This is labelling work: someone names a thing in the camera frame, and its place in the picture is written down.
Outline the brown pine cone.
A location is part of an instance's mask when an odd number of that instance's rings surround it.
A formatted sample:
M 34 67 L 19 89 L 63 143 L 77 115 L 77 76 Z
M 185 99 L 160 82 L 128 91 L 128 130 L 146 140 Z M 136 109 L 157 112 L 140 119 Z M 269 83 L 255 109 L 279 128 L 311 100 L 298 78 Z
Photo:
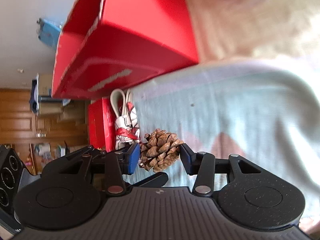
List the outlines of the brown pine cone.
M 176 133 L 156 129 L 144 135 L 140 144 L 139 167 L 146 171 L 163 172 L 180 158 L 180 146 L 184 143 Z

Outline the small red gift box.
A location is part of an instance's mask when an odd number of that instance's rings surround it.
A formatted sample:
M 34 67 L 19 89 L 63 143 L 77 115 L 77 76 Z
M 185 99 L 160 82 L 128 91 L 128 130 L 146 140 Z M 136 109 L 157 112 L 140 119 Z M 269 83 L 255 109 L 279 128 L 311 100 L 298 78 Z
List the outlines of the small red gift box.
M 101 98 L 91 103 L 88 106 L 89 143 L 107 152 L 115 150 L 115 119 L 110 98 Z

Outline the green bed sheet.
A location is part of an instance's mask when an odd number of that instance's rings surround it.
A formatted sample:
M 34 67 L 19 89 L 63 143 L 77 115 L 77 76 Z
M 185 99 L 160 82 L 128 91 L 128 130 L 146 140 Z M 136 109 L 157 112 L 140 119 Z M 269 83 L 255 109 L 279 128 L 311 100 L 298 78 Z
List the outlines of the green bed sheet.
M 187 0 L 198 65 L 135 87 L 141 132 L 235 153 L 298 187 L 319 235 L 319 0 Z

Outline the large red cardboard box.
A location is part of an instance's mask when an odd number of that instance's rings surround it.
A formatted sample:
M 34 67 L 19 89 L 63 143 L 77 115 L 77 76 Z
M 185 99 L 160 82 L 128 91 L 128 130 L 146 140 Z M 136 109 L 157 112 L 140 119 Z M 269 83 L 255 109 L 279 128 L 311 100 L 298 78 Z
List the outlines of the large red cardboard box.
M 76 0 L 59 37 L 52 95 L 101 98 L 198 61 L 185 0 Z

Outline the blue paper bag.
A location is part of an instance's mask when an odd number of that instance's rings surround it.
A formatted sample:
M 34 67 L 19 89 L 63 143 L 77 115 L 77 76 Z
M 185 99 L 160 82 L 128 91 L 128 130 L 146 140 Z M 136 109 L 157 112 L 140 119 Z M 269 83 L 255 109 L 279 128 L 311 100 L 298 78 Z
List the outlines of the blue paper bag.
M 45 18 L 39 18 L 37 24 L 39 26 L 37 31 L 39 40 L 53 50 L 56 50 L 62 24 Z

